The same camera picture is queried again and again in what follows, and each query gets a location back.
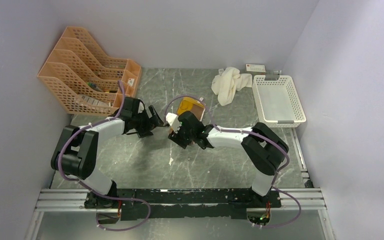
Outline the yellow brown bear towel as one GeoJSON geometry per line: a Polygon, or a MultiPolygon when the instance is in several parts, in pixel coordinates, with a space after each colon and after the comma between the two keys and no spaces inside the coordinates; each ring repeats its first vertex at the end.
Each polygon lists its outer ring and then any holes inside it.
{"type": "Polygon", "coordinates": [[[187,112],[187,111],[190,111],[191,113],[193,113],[196,116],[196,118],[199,121],[202,121],[204,113],[205,113],[205,107],[198,100],[195,100],[191,97],[186,96],[186,97],[182,98],[182,100],[179,104],[179,107],[176,111],[176,114],[178,116],[180,116],[181,114],[183,114],[184,112],[187,112]]]}

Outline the white terry towel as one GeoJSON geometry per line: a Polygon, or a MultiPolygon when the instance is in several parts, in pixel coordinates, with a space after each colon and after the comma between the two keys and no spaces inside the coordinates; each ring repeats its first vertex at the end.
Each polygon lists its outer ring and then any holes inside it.
{"type": "Polygon", "coordinates": [[[226,106],[233,102],[236,92],[251,88],[252,80],[250,73],[241,73],[238,68],[227,67],[222,74],[214,77],[211,90],[217,96],[219,104],[226,106]]]}

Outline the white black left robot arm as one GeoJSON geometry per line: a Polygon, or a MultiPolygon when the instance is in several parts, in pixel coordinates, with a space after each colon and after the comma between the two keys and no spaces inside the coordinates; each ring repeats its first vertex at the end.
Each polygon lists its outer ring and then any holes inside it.
{"type": "Polygon", "coordinates": [[[151,136],[153,129],[164,125],[152,105],[145,107],[142,100],[126,97],[113,114],[97,124],[65,126],[50,166],[93,190],[84,202],[86,209],[115,208],[121,204],[117,184],[96,167],[99,148],[107,140],[121,135],[151,136]]]}

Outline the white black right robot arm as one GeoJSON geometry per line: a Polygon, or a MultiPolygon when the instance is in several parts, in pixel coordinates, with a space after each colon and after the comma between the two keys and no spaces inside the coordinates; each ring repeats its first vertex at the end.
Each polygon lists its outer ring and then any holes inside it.
{"type": "Polygon", "coordinates": [[[204,125],[190,111],[181,115],[169,112],[165,120],[171,127],[168,138],[183,149],[194,143],[203,150],[226,147],[245,152],[257,170],[251,185],[250,202],[255,207],[268,202],[268,193],[281,164],[286,161],[289,147],[266,124],[257,122],[246,128],[204,125]]]}

